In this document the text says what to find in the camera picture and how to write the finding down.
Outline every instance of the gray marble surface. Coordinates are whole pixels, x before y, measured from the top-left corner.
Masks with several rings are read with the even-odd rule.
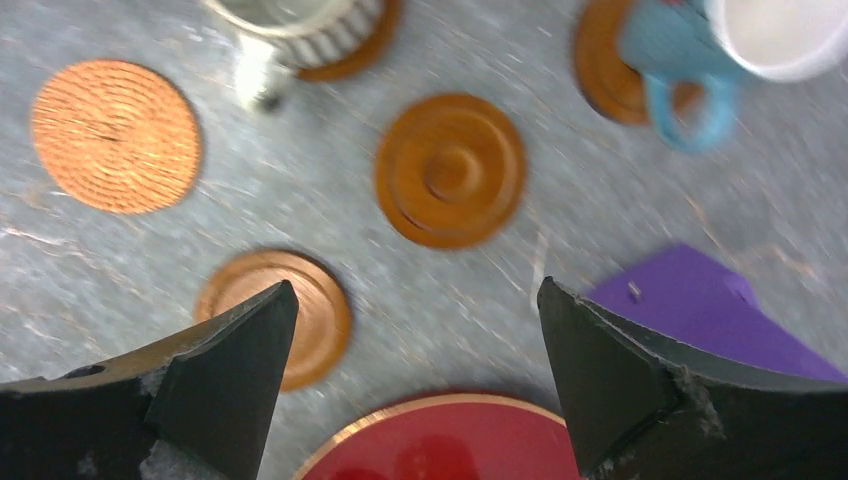
[[[681,155],[580,96],[569,44],[581,4],[408,0],[379,65],[299,85],[286,111],[257,116],[236,105],[233,44],[198,1],[0,1],[0,381],[188,327],[228,258],[302,249],[340,276],[356,329],[325,382],[279,397],[260,478],[290,478],[337,430],[416,392],[482,387],[556,409],[534,306],[543,276],[585,290],[675,240],[742,272],[770,316],[848,369],[848,66],[750,90],[731,143]],[[206,156],[179,205],[110,215],[41,166],[33,96],[93,57],[149,66],[196,108]],[[371,184],[381,132],[445,91],[507,112],[531,166],[515,220],[455,253],[398,235]]]

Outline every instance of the red plate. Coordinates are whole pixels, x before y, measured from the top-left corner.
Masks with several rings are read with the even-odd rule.
[[[521,400],[429,397],[337,433],[300,480],[579,480],[565,421]]]

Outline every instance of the purple fabric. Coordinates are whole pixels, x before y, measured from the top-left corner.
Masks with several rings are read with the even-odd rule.
[[[687,245],[627,269],[588,297],[714,355],[790,375],[848,382],[844,373],[760,312],[741,275]]]

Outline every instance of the brown coaster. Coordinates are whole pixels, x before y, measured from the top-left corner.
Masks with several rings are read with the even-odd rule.
[[[177,203],[200,165],[200,132],[166,79],[131,63],[71,65],[42,87],[32,111],[35,149],[69,195],[114,213]]]
[[[336,63],[303,69],[298,72],[298,78],[307,82],[332,82],[355,75],[373,65],[394,40],[403,12],[403,0],[385,0],[385,6],[386,10],[374,26],[374,32],[356,51]]]
[[[589,104],[601,115],[627,124],[648,123],[642,77],[618,56],[616,40],[635,0],[590,0],[577,26],[574,66]],[[681,84],[674,92],[680,112],[701,90]]]
[[[469,247],[512,216],[526,171],[521,137],[503,112],[470,95],[441,95],[413,105],[386,133],[377,199],[409,240]]]
[[[324,377],[347,347],[351,313],[341,287],[314,261],[294,252],[266,250],[237,257],[218,270],[200,294],[197,323],[220,315],[271,285],[288,280],[299,304],[294,340],[281,391]]]

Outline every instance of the ceramic mug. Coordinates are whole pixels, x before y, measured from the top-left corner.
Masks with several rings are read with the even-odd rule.
[[[279,103],[299,70],[354,52],[374,30],[384,0],[205,0],[235,27],[235,90],[246,108]]]
[[[617,49],[642,75],[660,137],[700,152],[731,133],[748,80],[797,82],[839,63],[848,50],[848,0],[636,0]],[[689,135],[672,104],[680,82],[706,93]]]

